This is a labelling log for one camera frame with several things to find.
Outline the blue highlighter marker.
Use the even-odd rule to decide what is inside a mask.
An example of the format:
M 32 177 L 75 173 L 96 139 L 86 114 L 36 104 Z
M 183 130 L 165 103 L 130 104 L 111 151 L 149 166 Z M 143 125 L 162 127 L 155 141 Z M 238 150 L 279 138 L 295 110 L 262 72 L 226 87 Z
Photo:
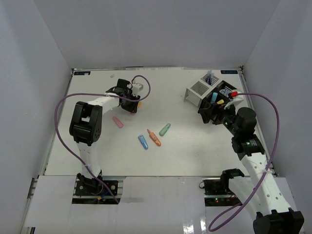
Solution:
M 210 103 L 215 103 L 217 99 L 218 93 L 213 92 Z

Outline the round blue-white tape tin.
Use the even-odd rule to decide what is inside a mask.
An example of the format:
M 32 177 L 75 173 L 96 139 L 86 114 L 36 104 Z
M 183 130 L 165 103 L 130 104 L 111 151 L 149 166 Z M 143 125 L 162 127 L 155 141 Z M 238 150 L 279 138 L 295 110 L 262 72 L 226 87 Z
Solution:
M 225 97 L 228 97 L 228 96 L 229 96 L 229 93 L 230 93 L 230 91 L 227 90 L 227 89 L 221 89 L 219 92 L 220 92 L 222 95 L 224 95 Z

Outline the green correction tape case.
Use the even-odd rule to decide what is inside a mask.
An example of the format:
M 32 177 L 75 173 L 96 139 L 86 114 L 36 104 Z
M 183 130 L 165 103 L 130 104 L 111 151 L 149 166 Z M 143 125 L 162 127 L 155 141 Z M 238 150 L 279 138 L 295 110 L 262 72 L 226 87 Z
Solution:
M 171 127 L 171 124 L 170 123 L 167 123 L 160 131 L 159 131 L 159 135 L 160 136 L 164 136 L 167 131 L 170 129 Z

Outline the green gel pen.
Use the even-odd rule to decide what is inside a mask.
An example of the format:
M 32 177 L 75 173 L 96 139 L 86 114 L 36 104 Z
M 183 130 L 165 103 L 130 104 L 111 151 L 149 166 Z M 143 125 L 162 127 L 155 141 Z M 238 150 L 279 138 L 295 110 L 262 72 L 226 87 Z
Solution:
M 213 78 L 214 78 L 214 73 L 211 71 L 211 72 L 209 73 L 209 83 L 210 83 L 210 84 L 212 83 Z

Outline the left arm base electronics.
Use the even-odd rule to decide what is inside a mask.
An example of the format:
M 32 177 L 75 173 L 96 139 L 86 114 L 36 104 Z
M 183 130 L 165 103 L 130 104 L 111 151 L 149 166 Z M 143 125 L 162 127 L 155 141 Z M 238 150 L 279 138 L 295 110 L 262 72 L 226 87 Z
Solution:
M 118 180 L 104 180 L 101 175 L 97 177 L 105 186 L 94 178 L 87 178 L 81 173 L 77 174 L 73 192 L 72 204 L 83 205 L 117 205 L 111 193 L 118 198 Z

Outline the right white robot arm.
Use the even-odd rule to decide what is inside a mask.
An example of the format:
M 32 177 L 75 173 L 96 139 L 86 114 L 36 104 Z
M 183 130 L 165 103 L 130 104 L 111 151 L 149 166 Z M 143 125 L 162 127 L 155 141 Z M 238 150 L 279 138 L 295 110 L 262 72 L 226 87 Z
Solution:
M 204 123 L 222 124 L 233 135 L 232 148 L 247 170 L 247 180 L 239 169 L 224 170 L 220 188 L 234 193 L 241 206 L 253 219 L 256 234 L 297 234 L 304 224 L 300 211 L 294 211 L 281 193 L 275 178 L 267 168 L 263 145 L 254 133 L 256 113 L 248 107 L 238 110 L 234 105 L 202 104 L 198 112 Z

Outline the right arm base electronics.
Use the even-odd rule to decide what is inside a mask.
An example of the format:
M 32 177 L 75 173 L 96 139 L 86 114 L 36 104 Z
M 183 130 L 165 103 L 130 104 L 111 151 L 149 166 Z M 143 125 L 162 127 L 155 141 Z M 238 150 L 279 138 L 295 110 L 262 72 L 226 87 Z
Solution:
M 224 170 L 220 177 L 206 178 L 199 183 L 199 188 L 204 190 L 206 207 L 228 207 L 240 203 L 237 195 L 229 188 L 229 180 L 245 175 L 240 169 Z

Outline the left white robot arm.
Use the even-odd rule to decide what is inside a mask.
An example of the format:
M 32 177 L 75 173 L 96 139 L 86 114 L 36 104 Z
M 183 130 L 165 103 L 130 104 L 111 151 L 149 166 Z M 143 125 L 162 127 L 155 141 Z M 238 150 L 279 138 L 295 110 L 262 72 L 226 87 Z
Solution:
M 116 107 L 136 113 L 142 90 L 143 85 L 140 83 L 119 79 L 117 85 L 103 97 L 89 102 L 79 101 L 75 105 L 69 133 L 77 144 L 79 158 L 83 161 L 82 172 L 77 177 L 91 194 L 97 195 L 103 189 L 96 146 L 101 136 L 102 117 Z

